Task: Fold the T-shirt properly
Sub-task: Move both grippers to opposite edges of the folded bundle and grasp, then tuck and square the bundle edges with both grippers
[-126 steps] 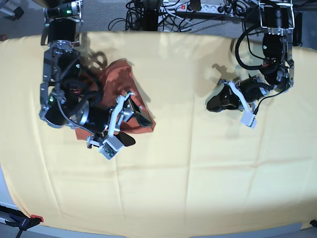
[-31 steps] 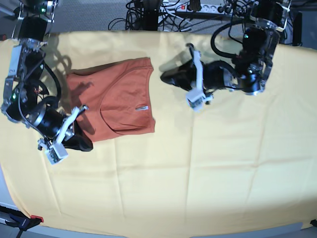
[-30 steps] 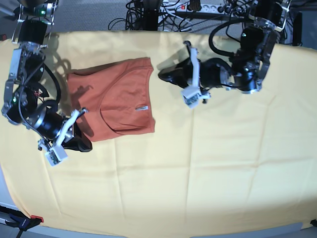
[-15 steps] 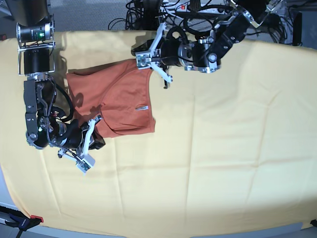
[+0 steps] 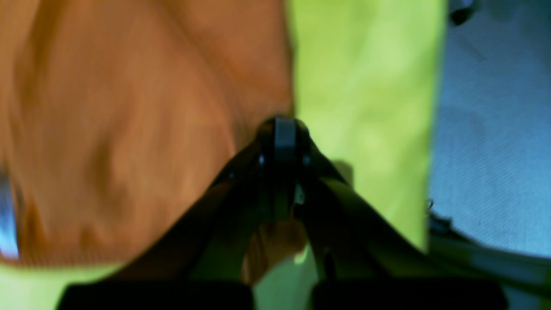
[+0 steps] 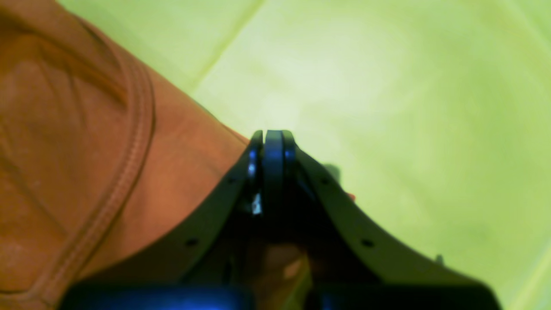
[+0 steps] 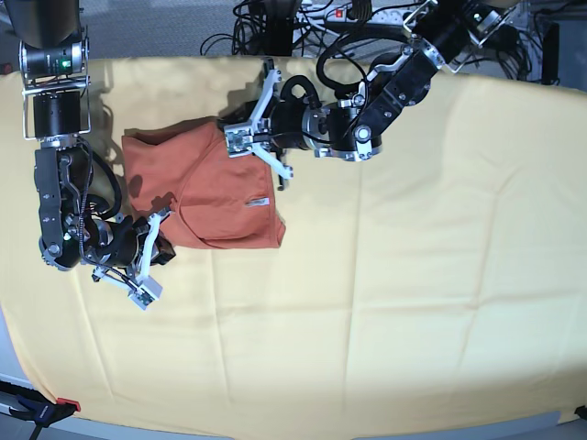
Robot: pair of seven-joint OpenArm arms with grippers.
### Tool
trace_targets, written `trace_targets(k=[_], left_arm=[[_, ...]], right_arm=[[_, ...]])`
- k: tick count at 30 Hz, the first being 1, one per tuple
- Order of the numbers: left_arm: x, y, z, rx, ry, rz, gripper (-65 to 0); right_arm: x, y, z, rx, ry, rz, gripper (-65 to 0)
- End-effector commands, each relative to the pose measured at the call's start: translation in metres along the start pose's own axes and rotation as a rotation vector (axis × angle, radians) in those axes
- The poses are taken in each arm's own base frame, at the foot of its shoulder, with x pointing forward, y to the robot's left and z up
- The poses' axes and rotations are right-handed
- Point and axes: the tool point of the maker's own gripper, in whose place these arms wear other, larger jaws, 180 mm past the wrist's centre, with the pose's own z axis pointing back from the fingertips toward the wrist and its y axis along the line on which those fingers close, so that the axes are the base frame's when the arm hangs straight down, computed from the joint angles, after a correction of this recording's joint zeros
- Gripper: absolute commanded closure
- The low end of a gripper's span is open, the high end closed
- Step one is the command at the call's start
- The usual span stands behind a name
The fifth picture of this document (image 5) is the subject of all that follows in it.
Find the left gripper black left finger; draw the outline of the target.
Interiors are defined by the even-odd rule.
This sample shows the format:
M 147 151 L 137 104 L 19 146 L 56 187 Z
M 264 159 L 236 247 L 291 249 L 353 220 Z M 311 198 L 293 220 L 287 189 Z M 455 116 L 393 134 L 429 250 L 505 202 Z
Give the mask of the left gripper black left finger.
M 59 310 L 254 310 L 241 282 L 260 224 L 276 217 L 281 120 L 258 130 L 206 193 L 155 245 L 102 281 L 68 287 Z

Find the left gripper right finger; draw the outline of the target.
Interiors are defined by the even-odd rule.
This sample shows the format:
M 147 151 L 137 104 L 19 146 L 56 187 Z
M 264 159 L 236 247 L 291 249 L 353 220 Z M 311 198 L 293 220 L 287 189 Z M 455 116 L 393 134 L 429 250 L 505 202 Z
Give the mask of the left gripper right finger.
M 305 125 L 280 118 L 287 206 L 315 255 L 313 310 L 505 310 L 498 283 L 461 275 L 406 241 L 343 179 Z

